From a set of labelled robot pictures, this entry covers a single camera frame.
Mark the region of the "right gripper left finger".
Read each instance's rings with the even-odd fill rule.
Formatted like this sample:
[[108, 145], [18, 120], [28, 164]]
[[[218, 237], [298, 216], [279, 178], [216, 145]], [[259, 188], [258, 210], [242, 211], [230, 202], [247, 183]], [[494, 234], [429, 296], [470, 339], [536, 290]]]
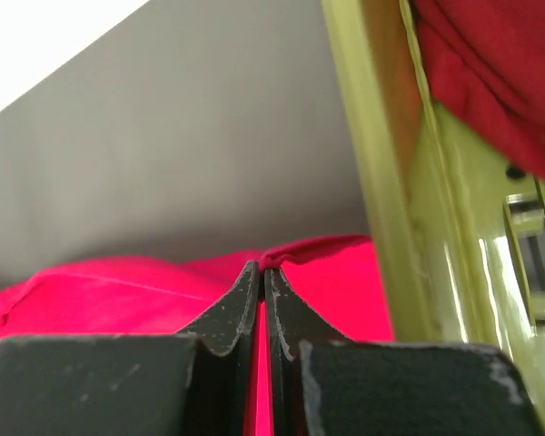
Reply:
[[0, 341], [0, 435], [241, 435], [259, 268], [171, 335]]

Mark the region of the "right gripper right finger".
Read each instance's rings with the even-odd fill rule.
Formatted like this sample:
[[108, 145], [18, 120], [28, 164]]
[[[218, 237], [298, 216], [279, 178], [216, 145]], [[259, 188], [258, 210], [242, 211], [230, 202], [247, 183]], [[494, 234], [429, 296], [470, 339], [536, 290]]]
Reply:
[[263, 288], [278, 435], [541, 435], [517, 368], [476, 343], [357, 342], [272, 269]]

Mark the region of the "bright pink t shirt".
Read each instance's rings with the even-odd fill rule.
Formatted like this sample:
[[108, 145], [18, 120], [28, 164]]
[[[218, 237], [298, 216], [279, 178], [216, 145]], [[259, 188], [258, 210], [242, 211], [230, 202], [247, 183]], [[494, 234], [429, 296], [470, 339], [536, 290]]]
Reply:
[[0, 291], [0, 341], [26, 335], [175, 334], [223, 297], [247, 263], [258, 265], [259, 294], [241, 435], [278, 435], [264, 275], [282, 271], [302, 299], [352, 340], [389, 342], [393, 332], [376, 251], [366, 236], [325, 236], [182, 265], [108, 258], [53, 267]]

